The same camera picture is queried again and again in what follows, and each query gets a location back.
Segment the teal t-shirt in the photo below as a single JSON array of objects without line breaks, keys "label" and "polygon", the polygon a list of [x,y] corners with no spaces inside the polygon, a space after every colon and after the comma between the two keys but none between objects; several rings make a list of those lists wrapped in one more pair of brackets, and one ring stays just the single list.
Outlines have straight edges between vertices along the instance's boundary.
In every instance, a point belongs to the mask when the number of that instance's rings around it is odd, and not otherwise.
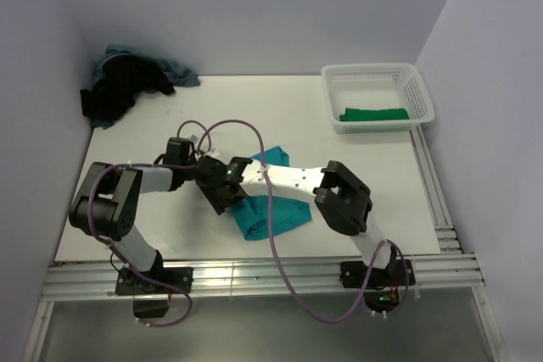
[{"label": "teal t-shirt", "polygon": [[[279,146],[265,151],[267,164],[289,167],[289,156]],[[238,229],[246,241],[261,241],[268,234],[268,198],[267,196],[251,196],[230,208]],[[308,203],[273,197],[272,217],[273,235],[281,235],[312,221]]]}]

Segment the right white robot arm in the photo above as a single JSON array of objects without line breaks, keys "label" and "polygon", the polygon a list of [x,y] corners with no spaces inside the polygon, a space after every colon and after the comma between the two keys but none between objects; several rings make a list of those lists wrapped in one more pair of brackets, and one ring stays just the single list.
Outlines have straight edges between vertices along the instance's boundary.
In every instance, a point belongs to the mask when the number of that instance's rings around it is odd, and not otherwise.
[{"label": "right white robot arm", "polygon": [[339,161],[331,160],[323,168],[293,168],[243,157],[224,164],[205,155],[192,170],[192,178],[217,214],[244,198],[268,192],[315,204],[330,229],[351,237],[362,255],[374,259],[367,265],[369,287],[395,280],[397,251],[384,244],[374,253],[384,234],[373,216],[371,190]]}]

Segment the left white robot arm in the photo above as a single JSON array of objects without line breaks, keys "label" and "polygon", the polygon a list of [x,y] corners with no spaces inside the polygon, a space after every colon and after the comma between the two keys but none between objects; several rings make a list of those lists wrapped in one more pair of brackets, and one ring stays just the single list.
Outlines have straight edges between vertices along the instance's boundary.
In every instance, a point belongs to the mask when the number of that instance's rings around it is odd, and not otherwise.
[{"label": "left white robot arm", "polygon": [[122,265],[117,295],[189,293],[193,269],[166,268],[160,251],[135,226],[139,197],[173,192],[190,179],[196,164],[194,142],[172,137],[152,164],[107,164],[89,167],[69,210],[70,225],[105,245]]}]

